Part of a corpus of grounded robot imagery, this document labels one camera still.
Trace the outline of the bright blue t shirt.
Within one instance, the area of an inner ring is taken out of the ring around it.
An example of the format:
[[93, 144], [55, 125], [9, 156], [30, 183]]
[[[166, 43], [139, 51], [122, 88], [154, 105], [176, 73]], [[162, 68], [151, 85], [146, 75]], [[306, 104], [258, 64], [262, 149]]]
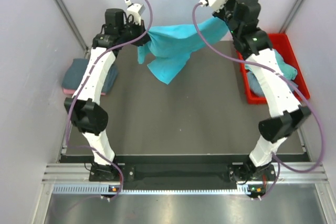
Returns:
[[161, 82], [169, 84], [184, 68], [191, 53], [206, 46], [193, 24], [151, 27], [150, 41], [138, 47], [138, 63], [151, 53], [155, 59], [148, 69]]

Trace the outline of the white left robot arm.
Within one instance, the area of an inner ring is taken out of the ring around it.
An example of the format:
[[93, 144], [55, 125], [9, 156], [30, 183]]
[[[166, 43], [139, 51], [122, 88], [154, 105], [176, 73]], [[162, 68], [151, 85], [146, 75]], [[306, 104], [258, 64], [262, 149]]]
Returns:
[[143, 12], [141, 4], [132, 4], [127, 10], [106, 10], [105, 23], [92, 40], [89, 62], [79, 87], [72, 98], [64, 101], [70, 120], [68, 125], [78, 129], [93, 152], [90, 181], [109, 182], [121, 178], [106, 133], [108, 114], [100, 106], [100, 98], [108, 72], [121, 48], [126, 44], [142, 46], [150, 41], [141, 17]]

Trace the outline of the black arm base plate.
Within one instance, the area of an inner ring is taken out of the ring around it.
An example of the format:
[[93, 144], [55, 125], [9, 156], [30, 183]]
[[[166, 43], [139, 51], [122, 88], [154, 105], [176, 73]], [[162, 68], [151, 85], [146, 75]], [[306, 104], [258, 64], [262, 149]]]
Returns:
[[235, 189], [248, 183], [275, 179], [273, 165], [251, 174], [242, 164], [124, 164], [124, 190], [217, 190]]

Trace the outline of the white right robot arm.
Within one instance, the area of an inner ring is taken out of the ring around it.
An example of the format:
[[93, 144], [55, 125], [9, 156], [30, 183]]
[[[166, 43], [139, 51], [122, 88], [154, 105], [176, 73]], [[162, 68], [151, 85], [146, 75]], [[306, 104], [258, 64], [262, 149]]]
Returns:
[[258, 0], [208, 0], [213, 16], [230, 30], [235, 49], [249, 62], [266, 98], [270, 118], [259, 122], [260, 138], [234, 178], [256, 180], [264, 174], [272, 154], [311, 114], [285, 81], [269, 36], [258, 27]]

